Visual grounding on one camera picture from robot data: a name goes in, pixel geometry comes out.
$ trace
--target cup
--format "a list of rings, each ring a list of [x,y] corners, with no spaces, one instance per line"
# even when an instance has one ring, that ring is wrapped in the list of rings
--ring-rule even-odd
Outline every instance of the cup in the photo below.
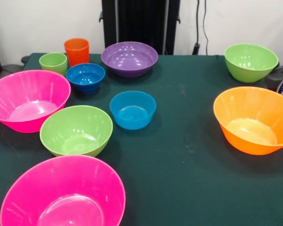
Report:
[[[43,70],[59,73],[63,76],[67,71],[67,56],[63,53],[47,53],[39,59]]]
[[[89,42],[86,39],[69,39],[64,47],[71,67],[89,63]]]

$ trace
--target green bowl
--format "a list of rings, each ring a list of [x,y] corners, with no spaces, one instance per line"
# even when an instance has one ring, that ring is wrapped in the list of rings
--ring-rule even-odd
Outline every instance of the green bowl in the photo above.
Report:
[[[265,47],[237,44],[226,49],[225,62],[236,80],[251,83],[267,76],[279,60],[275,53]]]
[[[112,134],[109,115],[92,106],[72,106],[51,115],[42,125],[42,144],[55,156],[97,156]]]

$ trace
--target white wall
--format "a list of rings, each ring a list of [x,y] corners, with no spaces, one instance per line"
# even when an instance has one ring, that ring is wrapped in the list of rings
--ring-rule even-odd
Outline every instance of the white wall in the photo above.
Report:
[[[200,54],[205,51],[200,0]],[[249,42],[272,49],[283,64],[283,0],[207,0],[208,53],[223,54],[227,46]],[[191,54],[196,42],[197,0],[181,0],[175,54]],[[64,51],[72,37],[90,42],[90,52],[104,49],[101,0],[0,0],[0,60],[20,63],[32,52]]]
[[[200,54],[206,40],[200,0]],[[181,0],[181,24],[177,25],[175,54],[190,54],[196,42],[197,0]],[[232,44],[248,42],[273,50],[283,65],[283,0],[207,0],[208,54],[224,54]]]
[[[90,52],[104,49],[101,0],[0,0],[1,64],[20,63],[32,52],[64,51],[64,41],[82,37]]]

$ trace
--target purple bowl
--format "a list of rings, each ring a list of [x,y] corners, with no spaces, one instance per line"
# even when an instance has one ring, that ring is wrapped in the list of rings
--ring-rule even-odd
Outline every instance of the purple bowl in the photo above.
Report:
[[[157,62],[158,54],[146,44],[124,41],[108,46],[101,57],[113,73],[124,78],[138,78]]]

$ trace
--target bowl rim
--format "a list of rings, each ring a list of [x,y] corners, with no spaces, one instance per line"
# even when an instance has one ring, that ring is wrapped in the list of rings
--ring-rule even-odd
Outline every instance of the bowl rim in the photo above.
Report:
[[[89,84],[80,84],[80,83],[76,83],[76,82],[71,81],[71,80],[69,79],[69,77],[68,77],[69,71],[71,71],[73,68],[75,68],[75,67],[77,67],[77,66],[79,67],[79,66],[83,66],[83,65],[95,66],[95,67],[99,68],[100,70],[103,71],[103,76],[102,76],[99,80],[97,80],[96,82],[94,82],[94,83],[89,83]],[[78,65],[75,65],[75,66],[73,66],[73,67],[70,67],[70,68],[66,71],[66,79],[67,79],[70,83],[75,84],[75,85],[78,85],[78,86],[96,85],[96,84],[98,84],[99,82],[101,82],[101,81],[105,78],[105,76],[106,76],[106,71],[105,71],[105,69],[104,69],[102,66],[100,66],[100,65],[98,65],[98,64],[94,64],[94,63],[82,63],[82,64],[78,64]]]
[[[71,94],[71,86],[70,86],[70,83],[68,82],[68,80],[67,80],[63,75],[61,75],[61,74],[59,74],[59,73],[56,73],[56,72],[52,72],[52,71],[47,71],[47,70],[40,70],[40,69],[38,69],[38,70],[26,70],[26,71],[16,72],[16,73],[9,74],[9,75],[7,75],[7,76],[1,78],[1,79],[0,79],[0,82],[2,82],[2,80],[6,80],[6,79],[9,79],[10,77],[18,76],[19,74],[26,73],[26,72],[45,72],[45,73],[52,73],[52,74],[54,74],[54,75],[56,75],[56,76],[61,77],[64,81],[66,81],[66,84],[67,84],[67,86],[68,86],[68,88],[69,88],[69,89],[68,89],[67,97],[65,98],[65,100],[64,100],[59,106],[57,106],[57,107],[55,108],[55,110],[49,112],[49,113],[46,114],[46,115],[43,115],[42,117],[38,117],[38,118],[35,118],[35,119],[31,119],[31,120],[24,120],[24,121],[11,121],[11,120],[6,120],[6,119],[0,118],[0,121],[3,121],[3,122],[12,122],[12,123],[15,123],[15,122],[30,122],[30,121],[34,121],[34,120],[41,119],[41,118],[43,118],[43,117],[48,117],[49,115],[55,113],[58,109],[62,108],[62,107],[65,105],[65,103],[67,102],[67,100],[69,99],[70,94]]]
[[[116,68],[116,67],[112,67],[110,65],[108,65],[104,60],[103,60],[103,54],[109,49],[111,48],[112,46],[115,46],[115,45],[119,45],[121,43],[137,43],[137,44],[141,44],[141,45],[144,45],[150,49],[152,49],[156,54],[155,54],[155,60],[153,61],[153,63],[149,66],[146,66],[146,67],[143,67],[143,68],[138,68],[138,69],[119,69],[119,68]],[[102,62],[109,68],[113,69],[113,70],[118,70],[118,71],[124,71],[124,72],[137,72],[137,71],[141,71],[141,70],[145,70],[145,69],[148,69],[148,68],[151,68],[153,67],[154,64],[156,64],[156,62],[158,61],[158,53],[157,51],[152,47],[152,46],[149,46],[145,43],[142,43],[142,42],[138,42],[138,41],[122,41],[122,42],[117,42],[115,44],[112,44],[110,46],[108,46],[107,48],[104,49],[104,51],[102,52],[101,56],[100,56]]]
[[[241,66],[239,66],[239,65],[237,65],[237,64],[234,64],[234,63],[233,63],[231,60],[229,60],[229,58],[226,56],[227,50],[230,49],[230,48],[232,48],[232,47],[235,47],[235,46],[255,46],[255,47],[263,48],[263,49],[267,50],[268,52],[270,52],[272,55],[274,55],[274,56],[276,57],[276,59],[277,59],[277,62],[276,62],[276,64],[275,64],[273,67],[269,67],[269,68],[265,68],[265,69],[251,69],[251,68],[241,67]],[[234,44],[234,45],[231,45],[231,46],[227,47],[226,50],[225,50],[225,59],[226,59],[228,62],[230,62],[231,64],[235,65],[236,67],[239,67],[239,68],[245,69],[245,70],[249,70],[249,71],[254,71],[254,72],[262,72],[262,71],[272,70],[272,69],[274,69],[274,68],[278,65],[278,63],[279,63],[279,58],[278,58],[278,56],[277,56],[273,51],[271,51],[270,49],[268,49],[268,48],[266,48],[266,47],[264,47],[264,46],[255,45],[255,44],[250,44],[250,43],[237,43],[237,44]]]
[[[65,60],[64,60],[62,63],[58,64],[58,65],[45,65],[45,64],[42,64],[42,63],[41,63],[41,59],[42,59],[43,57],[46,57],[46,56],[48,56],[48,55],[53,55],[53,54],[55,54],[55,55],[62,55],[62,56],[65,57]],[[45,66],[45,67],[58,67],[58,66],[63,65],[65,62],[67,62],[67,56],[66,56],[64,53],[59,53],[59,52],[45,53],[44,55],[42,55],[42,56],[39,58],[39,64],[40,64],[40,65],[43,65],[43,66]]]
[[[277,93],[277,92],[274,92],[274,91],[269,90],[269,89],[261,88],[261,87],[254,87],[254,86],[238,86],[238,87],[230,88],[230,89],[227,89],[227,90],[221,92],[221,93],[215,98],[215,100],[214,100],[214,104],[213,104],[214,115],[215,115],[215,117],[216,117],[218,123],[219,123],[223,128],[225,128],[228,132],[230,132],[230,133],[233,134],[233,135],[235,135],[235,134],[232,133],[232,132],[227,128],[227,126],[224,125],[224,124],[220,121],[220,117],[218,117],[218,115],[216,114],[216,102],[217,102],[218,99],[220,99],[220,98],[222,97],[222,95],[223,95],[224,93],[231,92],[231,91],[234,90],[234,89],[257,89],[257,90],[263,90],[263,91],[272,93],[272,94],[274,94],[274,95],[281,96],[281,98],[283,98],[283,95],[281,95],[281,94],[279,94],[279,93]],[[282,146],[283,146],[283,144],[263,145],[263,144],[256,143],[256,142],[252,142],[252,141],[248,141],[248,142],[253,143],[253,144],[257,144],[257,145],[261,145],[261,146],[266,146],[266,147],[282,147]]]
[[[0,208],[0,225],[2,225],[2,212],[3,212],[3,206],[5,205],[5,202],[7,200],[7,197],[9,195],[9,193],[13,190],[13,188],[19,183],[19,181],[24,178],[28,173],[30,173],[30,171],[34,170],[35,168],[38,168],[40,167],[41,165],[47,163],[47,162],[50,162],[50,161],[56,161],[56,159],[60,159],[60,158],[88,158],[88,159],[93,159],[94,161],[97,161],[97,162],[100,162],[101,164],[107,166],[117,177],[118,181],[120,182],[121,184],[121,187],[122,187],[122,193],[124,195],[124,200],[123,200],[123,208],[122,208],[122,213],[120,214],[120,219],[118,221],[118,224],[119,225],[124,217],[124,213],[125,213],[125,207],[126,207],[126,192],[125,192],[125,186],[124,186],[124,183],[121,179],[121,177],[119,176],[119,174],[116,172],[115,169],[113,169],[109,164],[105,163],[103,160],[100,160],[98,158],[95,158],[95,157],[92,157],[92,156],[87,156],[87,155],[80,155],[80,154],[73,154],[73,155],[62,155],[62,156],[57,156],[57,157],[52,157],[50,159],[46,159],[34,166],[32,166],[31,168],[29,168],[28,170],[26,170],[23,174],[21,174],[21,176],[19,176],[17,178],[17,180],[12,184],[12,186],[9,188],[9,190],[7,191],[7,193],[5,194],[4,196],[4,199],[3,199],[3,202],[1,204],[1,208]]]
[[[115,114],[114,111],[111,110],[111,103],[112,103],[113,101],[115,101],[116,98],[119,97],[119,95],[123,95],[123,94],[126,94],[126,93],[143,93],[143,94],[146,94],[148,97],[150,97],[151,101],[153,101],[153,103],[154,103],[154,108],[153,108],[153,110],[151,111],[150,115],[152,116],[152,115],[155,113],[156,108],[157,108],[157,103],[156,103],[156,100],[154,99],[154,97],[152,97],[150,94],[148,94],[148,93],[146,93],[146,92],[142,92],[142,91],[138,91],[138,90],[129,90],[129,91],[125,91],[125,92],[118,93],[118,94],[116,94],[116,95],[111,99],[111,101],[110,101],[110,103],[109,103],[109,109],[110,109],[111,113],[113,114],[113,117],[116,117],[116,114]]]
[[[110,133],[109,135],[107,136],[107,138],[104,140],[104,142],[101,142],[99,144],[99,146],[92,150],[92,151],[88,151],[88,152],[85,152],[85,153],[81,153],[80,155],[86,155],[86,154],[89,154],[89,153],[92,153],[94,151],[96,151],[98,148],[102,147],[105,143],[107,143],[112,135],[112,132],[113,132],[113,122],[112,122],[112,119],[111,117],[102,109],[98,108],[98,107],[94,107],[94,106],[89,106],[89,105],[74,105],[74,106],[70,106],[70,107],[65,107],[59,111],[57,111],[56,113],[58,112],[62,112],[62,111],[67,111],[68,109],[72,109],[72,108],[89,108],[89,109],[95,109],[95,110],[98,110],[102,113],[104,113],[104,115],[106,115],[108,118],[109,118],[109,122],[110,122],[110,125],[111,125],[111,130],[110,130]],[[43,130],[43,127],[45,126],[45,124],[47,123],[47,121],[49,121],[49,119],[54,115],[52,114],[51,116],[49,116],[45,121],[44,123],[42,124],[41,128],[40,128],[40,134],[39,134],[39,137],[40,137],[40,140],[41,140],[41,143],[44,145],[44,147],[46,147],[47,150],[49,150],[50,152],[54,153],[54,154],[57,154],[57,155],[70,155],[70,154],[63,154],[63,153],[58,153],[54,150],[52,150],[51,148],[49,148],[43,141],[42,139],[42,130]]]

